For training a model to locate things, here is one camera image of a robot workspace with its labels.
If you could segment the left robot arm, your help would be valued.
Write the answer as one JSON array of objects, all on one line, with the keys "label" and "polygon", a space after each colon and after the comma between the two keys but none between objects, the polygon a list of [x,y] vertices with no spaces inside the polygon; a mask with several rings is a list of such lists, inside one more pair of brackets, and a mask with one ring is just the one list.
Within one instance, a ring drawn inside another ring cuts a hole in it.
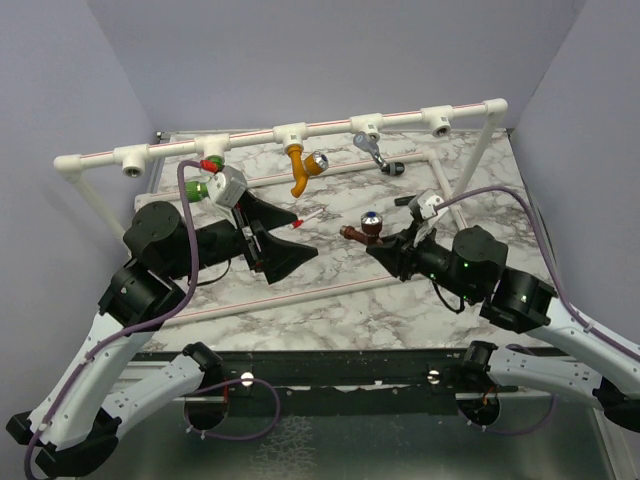
[{"label": "left robot arm", "polygon": [[273,284],[318,254],[273,236],[296,215],[249,192],[231,214],[194,228],[188,208],[156,201],[134,215],[123,237],[132,257],[113,275],[81,349],[42,403],[6,425],[27,448],[27,478],[34,466],[48,479],[86,476],[142,420],[178,397],[218,388],[222,361],[201,342],[187,345],[159,372],[123,390],[113,387],[155,332],[190,301],[200,270],[242,256]]}]

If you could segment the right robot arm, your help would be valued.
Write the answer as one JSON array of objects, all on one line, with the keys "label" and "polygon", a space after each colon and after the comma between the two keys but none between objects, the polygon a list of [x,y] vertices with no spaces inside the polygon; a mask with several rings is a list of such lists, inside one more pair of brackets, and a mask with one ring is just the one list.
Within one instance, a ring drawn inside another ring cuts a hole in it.
[{"label": "right robot arm", "polygon": [[366,248],[393,277],[420,274],[436,286],[480,307],[490,324],[552,345],[569,360],[526,355],[474,341],[459,367],[469,390],[525,387],[571,398],[604,413],[618,426],[639,429],[639,363],[608,345],[595,323],[581,325],[556,290],[507,266],[508,247],[479,226],[459,231],[451,248],[433,233],[422,240],[414,227]]}]

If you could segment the brown water faucet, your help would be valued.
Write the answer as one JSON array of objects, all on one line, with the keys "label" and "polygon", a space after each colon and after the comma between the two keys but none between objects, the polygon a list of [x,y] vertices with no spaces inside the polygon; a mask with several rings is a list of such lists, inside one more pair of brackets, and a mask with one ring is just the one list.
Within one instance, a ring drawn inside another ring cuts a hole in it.
[{"label": "brown water faucet", "polygon": [[383,228],[383,218],[376,211],[367,211],[360,217],[360,228],[343,225],[339,229],[339,234],[346,240],[356,241],[365,246],[383,244],[381,231]]}]

